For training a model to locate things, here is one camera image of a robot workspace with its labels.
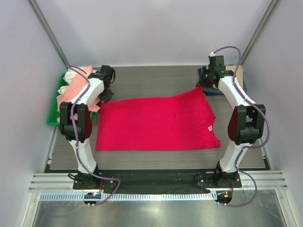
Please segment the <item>green plastic bin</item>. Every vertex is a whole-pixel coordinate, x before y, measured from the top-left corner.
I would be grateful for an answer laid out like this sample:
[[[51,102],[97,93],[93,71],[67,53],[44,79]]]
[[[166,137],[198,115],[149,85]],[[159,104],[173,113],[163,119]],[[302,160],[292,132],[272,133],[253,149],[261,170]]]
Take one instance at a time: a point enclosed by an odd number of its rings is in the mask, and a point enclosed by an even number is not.
[[[63,73],[60,76],[57,88],[56,88],[56,92],[55,92],[55,96],[53,98],[52,104],[51,104],[51,108],[49,111],[49,115],[47,118],[47,124],[51,125],[51,126],[60,126],[60,123],[57,121],[58,118],[60,118],[60,113],[58,112],[58,103],[57,103],[57,97],[60,96],[61,94],[59,93],[59,90],[61,89],[61,87],[64,86],[69,86],[69,84],[64,80],[64,76],[65,73]]]

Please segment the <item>magenta t shirt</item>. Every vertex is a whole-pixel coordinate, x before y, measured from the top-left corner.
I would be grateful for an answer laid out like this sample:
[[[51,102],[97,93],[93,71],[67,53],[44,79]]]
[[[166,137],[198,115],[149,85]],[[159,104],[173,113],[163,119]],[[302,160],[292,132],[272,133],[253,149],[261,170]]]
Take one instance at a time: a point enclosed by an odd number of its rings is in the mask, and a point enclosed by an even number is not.
[[[203,89],[170,97],[135,98],[101,106],[97,151],[179,151],[219,148],[216,116]]]

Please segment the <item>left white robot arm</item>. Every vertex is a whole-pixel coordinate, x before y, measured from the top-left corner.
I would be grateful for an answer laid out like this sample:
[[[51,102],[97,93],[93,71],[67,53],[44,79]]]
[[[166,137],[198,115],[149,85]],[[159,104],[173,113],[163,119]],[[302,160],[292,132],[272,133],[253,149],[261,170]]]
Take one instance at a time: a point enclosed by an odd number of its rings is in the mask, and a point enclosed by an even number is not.
[[[68,176],[74,181],[74,189],[96,189],[102,178],[90,146],[90,108],[111,99],[113,92],[110,87],[116,79],[116,71],[108,65],[101,66],[96,72],[90,67],[68,68],[84,81],[83,87],[76,91],[71,100],[62,101],[59,105],[60,132],[73,147],[78,163],[77,174]]]

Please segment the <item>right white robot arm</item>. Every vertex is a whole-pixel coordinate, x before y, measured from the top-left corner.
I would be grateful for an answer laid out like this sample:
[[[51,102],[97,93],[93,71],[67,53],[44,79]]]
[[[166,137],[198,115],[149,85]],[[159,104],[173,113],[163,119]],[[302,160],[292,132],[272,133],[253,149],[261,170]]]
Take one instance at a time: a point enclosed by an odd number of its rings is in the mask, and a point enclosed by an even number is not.
[[[227,150],[212,174],[196,176],[197,184],[202,189],[227,188],[238,181],[238,166],[245,152],[263,135],[266,109],[247,96],[235,73],[226,69],[222,55],[210,54],[209,64],[202,68],[197,84],[203,88],[215,86],[233,109],[227,129],[230,139]]]

